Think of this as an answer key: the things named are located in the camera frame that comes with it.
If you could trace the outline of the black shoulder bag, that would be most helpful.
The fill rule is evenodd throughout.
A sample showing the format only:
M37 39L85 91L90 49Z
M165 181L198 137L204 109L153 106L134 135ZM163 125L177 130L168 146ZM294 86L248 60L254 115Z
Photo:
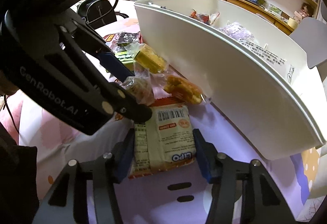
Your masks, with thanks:
M101 28L105 25L117 21L115 11L108 0L85 0L79 6L77 14L84 19L93 29Z

